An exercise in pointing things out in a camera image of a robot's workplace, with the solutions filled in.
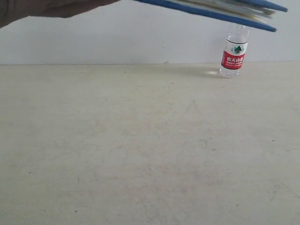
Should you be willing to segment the person's bare hand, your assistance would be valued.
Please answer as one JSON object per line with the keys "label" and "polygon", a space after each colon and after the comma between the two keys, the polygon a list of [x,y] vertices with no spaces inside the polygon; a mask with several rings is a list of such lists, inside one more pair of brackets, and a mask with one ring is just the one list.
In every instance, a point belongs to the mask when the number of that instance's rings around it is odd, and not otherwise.
{"label": "person's bare hand", "polygon": [[0,27],[34,17],[70,18],[118,0],[1,0]]}

